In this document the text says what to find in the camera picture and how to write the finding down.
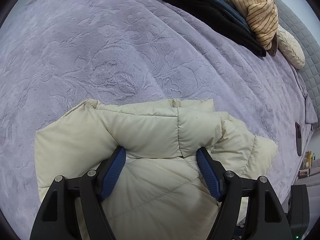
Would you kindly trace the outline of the beige quilted down jacket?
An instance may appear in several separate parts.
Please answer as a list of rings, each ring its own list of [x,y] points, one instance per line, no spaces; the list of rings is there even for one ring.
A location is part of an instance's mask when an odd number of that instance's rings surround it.
[[[212,100],[117,106],[88,99],[36,132],[40,198],[56,176],[79,177],[118,146],[126,163],[103,202],[117,239],[206,239],[220,206],[204,184],[196,151],[205,147],[225,169],[251,179],[266,175],[277,153],[274,141],[217,112]]]

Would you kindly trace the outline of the bedside items shelf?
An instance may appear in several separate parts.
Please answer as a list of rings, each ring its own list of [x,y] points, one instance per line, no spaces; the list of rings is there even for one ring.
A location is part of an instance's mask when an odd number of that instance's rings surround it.
[[[308,151],[304,155],[304,159],[298,170],[298,179],[305,178],[310,175],[312,162],[315,160],[315,154],[312,151]]]

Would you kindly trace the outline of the dark smartphone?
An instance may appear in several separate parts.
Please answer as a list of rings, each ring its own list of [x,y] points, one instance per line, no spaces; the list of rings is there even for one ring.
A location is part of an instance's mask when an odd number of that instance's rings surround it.
[[[296,131],[297,154],[300,157],[302,155],[302,134],[301,134],[300,125],[297,122],[295,123],[295,131]]]

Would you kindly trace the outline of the brown knit garment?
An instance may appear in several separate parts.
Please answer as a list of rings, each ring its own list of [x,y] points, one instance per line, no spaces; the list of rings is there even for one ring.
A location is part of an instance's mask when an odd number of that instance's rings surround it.
[[[265,19],[268,20],[263,28],[262,36],[258,38],[259,43],[269,53],[275,56],[278,49],[278,8],[274,0],[266,0]]]

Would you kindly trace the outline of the purple embossed bed blanket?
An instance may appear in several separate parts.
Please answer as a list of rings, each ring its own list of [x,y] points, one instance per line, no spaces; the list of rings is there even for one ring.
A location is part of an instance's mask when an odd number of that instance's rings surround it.
[[[29,0],[1,31],[1,210],[30,237],[40,198],[36,132],[81,102],[212,100],[277,145],[268,173],[283,202],[307,144],[304,82],[281,52],[257,57],[162,0]]]

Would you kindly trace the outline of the cream round pleated pillow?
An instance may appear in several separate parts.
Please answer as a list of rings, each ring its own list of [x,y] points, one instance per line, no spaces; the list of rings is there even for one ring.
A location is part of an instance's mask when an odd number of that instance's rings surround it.
[[[305,66],[305,55],[295,37],[283,27],[278,25],[277,30],[278,49],[287,59],[287,61],[296,69],[302,69]]]

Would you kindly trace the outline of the grey quilted headboard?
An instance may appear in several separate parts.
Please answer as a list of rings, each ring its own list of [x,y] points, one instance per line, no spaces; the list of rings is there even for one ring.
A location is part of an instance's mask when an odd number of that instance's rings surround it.
[[[319,129],[319,44],[284,2],[274,2],[279,14],[279,49],[304,82],[306,122]]]

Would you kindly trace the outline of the folded black garment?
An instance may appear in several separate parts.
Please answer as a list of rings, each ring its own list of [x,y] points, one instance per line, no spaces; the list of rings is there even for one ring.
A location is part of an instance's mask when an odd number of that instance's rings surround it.
[[[249,34],[244,27],[241,27],[236,20],[229,16],[227,12],[222,11],[206,0],[163,0],[175,7],[178,7],[187,13],[201,20],[211,27],[213,31],[220,33],[224,37],[244,46],[254,55],[259,57],[266,56],[266,50],[257,42],[255,35],[251,31]]]

